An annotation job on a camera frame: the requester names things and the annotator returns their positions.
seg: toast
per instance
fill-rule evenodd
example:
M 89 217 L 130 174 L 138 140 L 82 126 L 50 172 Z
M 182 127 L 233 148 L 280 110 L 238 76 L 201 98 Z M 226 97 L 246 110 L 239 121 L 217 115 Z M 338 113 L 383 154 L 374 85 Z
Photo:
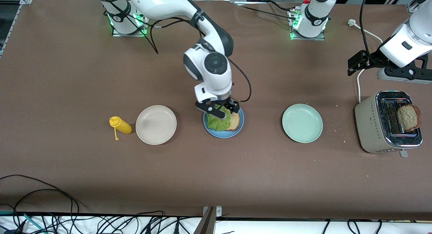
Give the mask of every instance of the toast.
M 232 113 L 231 118 L 229 119 L 230 125 L 225 131 L 236 131 L 240 125 L 240 116 L 238 113 Z
M 422 125 L 420 109 L 414 105 L 404 105 L 398 109 L 398 119 L 405 132 L 412 132 Z

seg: plate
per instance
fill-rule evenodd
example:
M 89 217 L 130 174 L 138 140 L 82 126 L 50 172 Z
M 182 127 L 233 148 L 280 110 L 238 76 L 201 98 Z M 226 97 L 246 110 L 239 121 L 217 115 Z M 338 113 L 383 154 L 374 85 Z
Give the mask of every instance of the plate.
M 160 145 L 176 132 L 177 119 L 166 106 L 150 106 L 139 114 L 135 128 L 136 134 L 144 143 Z
M 283 113 L 282 126 L 285 133 L 293 140 L 310 143 L 320 137 L 323 131 L 323 120 L 313 107 L 296 104 Z
M 204 128 L 206 128 L 206 130 L 211 135 L 213 135 L 214 137 L 231 138 L 232 136 L 238 134 L 241 131 L 241 129 L 243 128 L 244 114 L 243 114 L 243 110 L 241 108 L 239 109 L 239 116 L 240 116 L 240 124 L 239 124 L 239 128 L 237 128 L 236 131 L 216 131 L 216 130 L 213 130 L 211 128 L 207 128 L 207 113 L 204 113 L 204 117 L 202 118 L 202 121 L 204 122 Z

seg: brown table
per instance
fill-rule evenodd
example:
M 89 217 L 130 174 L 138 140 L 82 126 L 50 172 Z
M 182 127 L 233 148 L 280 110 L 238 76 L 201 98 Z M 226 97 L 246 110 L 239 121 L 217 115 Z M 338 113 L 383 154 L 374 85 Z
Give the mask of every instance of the brown table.
M 222 1 L 199 5 L 231 34 L 231 58 L 253 84 L 241 133 L 217 139 L 203 127 L 193 105 L 197 82 L 182 64 L 199 38 L 189 25 L 155 30 L 156 55 L 143 38 L 111 37 L 98 0 L 33 0 L 0 59 L 0 175 L 57 185 L 90 213 L 197 215 L 204 205 L 222 205 L 237 217 L 431 218 L 431 86 L 364 72 L 363 99 L 388 89 L 412 97 L 423 112 L 424 142 L 406 159 L 360 147 L 355 77 L 347 76 L 347 59 L 363 49 L 360 31 L 347 25 L 358 19 L 359 6 L 336 5 L 326 41 L 311 42 L 290 40 L 283 19 Z M 283 14 L 267 4 L 253 7 Z M 386 38 L 407 17 L 404 6 L 366 6 L 364 25 Z M 378 41 L 368 40 L 375 51 Z M 247 97 L 235 70 L 233 81 L 233 95 Z M 296 103 L 323 118 L 313 143 L 296 143 L 282 129 L 284 110 Z M 177 116 L 169 142 L 147 145 L 135 133 L 114 140 L 111 116 L 132 123 L 152 105 Z M 0 184 L 1 202 L 9 203 L 42 187 L 21 179 Z M 38 193 L 18 210 L 68 212 L 69 201 Z

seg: yellow squeeze bottle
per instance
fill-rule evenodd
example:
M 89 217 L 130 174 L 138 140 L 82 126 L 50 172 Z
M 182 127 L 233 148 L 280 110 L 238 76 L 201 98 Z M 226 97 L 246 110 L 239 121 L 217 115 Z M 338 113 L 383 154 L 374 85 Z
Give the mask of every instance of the yellow squeeze bottle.
M 109 124 L 114 128 L 115 140 L 118 140 L 116 129 L 124 134 L 130 134 L 132 132 L 132 127 L 120 117 L 110 118 Z

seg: white robotic arm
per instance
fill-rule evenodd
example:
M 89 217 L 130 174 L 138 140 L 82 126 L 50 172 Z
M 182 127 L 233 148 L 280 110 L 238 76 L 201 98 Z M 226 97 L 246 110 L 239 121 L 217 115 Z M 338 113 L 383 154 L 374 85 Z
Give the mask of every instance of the white robotic arm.
M 432 83 L 432 70 L 427 69 L 432 51 L 432 0 L 416 0 L 417 11 L 371 54 L 362 50 L 348 60 L 348 75 L 357 70 L 381 68 L 378 79 L 413 83 Z M 421 67 L 415 61 L 422 62 Z
M 336 0 L 310 0 L 300 6 L 301 16 L 293 29 L 304 37 L 317 37 L 328 21 Z
M 107 9 L 114 27 L 126 27 L 124 30 L 135 32 L 136 26 L 125 19 L 130 10 L 139 11 L 152 20 L 164 20 L 172 17 L 187 17 L 190 25 L 198 28 L 205 37 L 183 56 L 183 63 L 188 73 L 201 83 L 195 86 L 196 107 L 199 110 L 224 118 L 220 111 L 225 106 L 231 112 L 238 112 L 239 103 L 230 99 L 232 82 L 231 66 L 228 56 L 233 53 L 233 39 L 220 26 L 191 0 L 101 0 Z

